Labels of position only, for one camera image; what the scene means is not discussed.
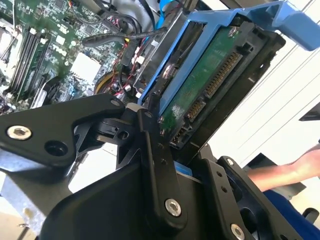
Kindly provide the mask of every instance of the ram slot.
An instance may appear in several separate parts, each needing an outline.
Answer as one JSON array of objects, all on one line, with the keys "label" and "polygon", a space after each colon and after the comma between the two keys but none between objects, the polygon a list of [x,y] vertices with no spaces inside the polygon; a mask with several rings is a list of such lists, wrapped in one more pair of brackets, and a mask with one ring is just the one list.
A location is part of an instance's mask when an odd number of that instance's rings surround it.
[{"label": "ram slot", "polygon": [[207,98],[212,98],[215,92],[218,90],[219,86],[227,76],[227,73],[233,68],[233,66],[238,62],[240,54],[233,52],[229,57],[223,62],[222,66],[219,68],[217,74],[214,75],[211,82],[205,88],[204,95]]},{"label": "ram slot", "polygon": [[10,84],[10,92],[20,95],[22,91],[22,86],[27,76],[29,70],[31,59],[35,53],[35,49],[39,43],[40,39],[36,35],[27,32],[26,40],[22,45],[22,51],[20,54],[19,61],[16,65],[13,77]]}]

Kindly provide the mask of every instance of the blue shirt sleeve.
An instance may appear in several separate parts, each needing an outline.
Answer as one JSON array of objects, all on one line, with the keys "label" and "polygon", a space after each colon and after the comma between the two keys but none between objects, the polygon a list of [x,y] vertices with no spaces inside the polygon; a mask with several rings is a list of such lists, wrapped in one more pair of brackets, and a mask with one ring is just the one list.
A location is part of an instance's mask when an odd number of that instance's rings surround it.
[{"label": "blue shirt sleeve", "polygon": [[307,221],[282,195],[269,190],[264,195],[304,240],[320,240],[320,230]]}]

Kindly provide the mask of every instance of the motherboard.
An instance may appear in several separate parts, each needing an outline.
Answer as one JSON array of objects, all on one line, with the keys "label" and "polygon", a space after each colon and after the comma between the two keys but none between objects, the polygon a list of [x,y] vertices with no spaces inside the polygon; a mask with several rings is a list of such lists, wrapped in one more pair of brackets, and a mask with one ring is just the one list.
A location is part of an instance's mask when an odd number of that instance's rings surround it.
[{"label": "motherboard", "polygon": [[123,45],[82,39],[112,32],[81,1],[0,0],[0,114],[93,94]]}]

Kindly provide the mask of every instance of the person's arm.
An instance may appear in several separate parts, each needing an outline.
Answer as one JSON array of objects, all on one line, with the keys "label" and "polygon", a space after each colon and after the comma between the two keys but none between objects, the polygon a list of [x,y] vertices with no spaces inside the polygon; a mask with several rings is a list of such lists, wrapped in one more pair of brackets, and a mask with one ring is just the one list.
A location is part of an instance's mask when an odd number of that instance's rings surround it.
[{"label": "person's arm", "polygon": [[256,168],[247,174],[262,192],[320,176],[320,144],[293,163]]}]

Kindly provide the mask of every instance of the blue plastic bracket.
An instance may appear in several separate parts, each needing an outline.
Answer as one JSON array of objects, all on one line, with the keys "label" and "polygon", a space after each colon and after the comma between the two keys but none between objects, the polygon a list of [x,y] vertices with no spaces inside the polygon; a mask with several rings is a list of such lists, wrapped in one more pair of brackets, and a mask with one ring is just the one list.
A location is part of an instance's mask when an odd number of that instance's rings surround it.
[{"label": "blue plastic bracket", "polygon": [[169,103],[190,74],[196,62],[199,60],[208,44],[217,33],[218,29],[221,26],[228,26],[236,14],[248,17],[253,23],[266,31],[274,32],[279,30],[308,51],[313,51],[320,47],[320,26],[287,1],[275,1],[242,9],[237,8],[219,11],[192,12],[160,66],[156,70],[155,75],[152,77],[142,96],[139,98],[138,103],[140,105],[143,104],[143,99],[150,89],[152,89],[157,76],[162,71],[174,48],[183,36],[189,22],[205,23],[206,27],[174,79],[163,93],[160,100],[159,116],[168,107]]}]

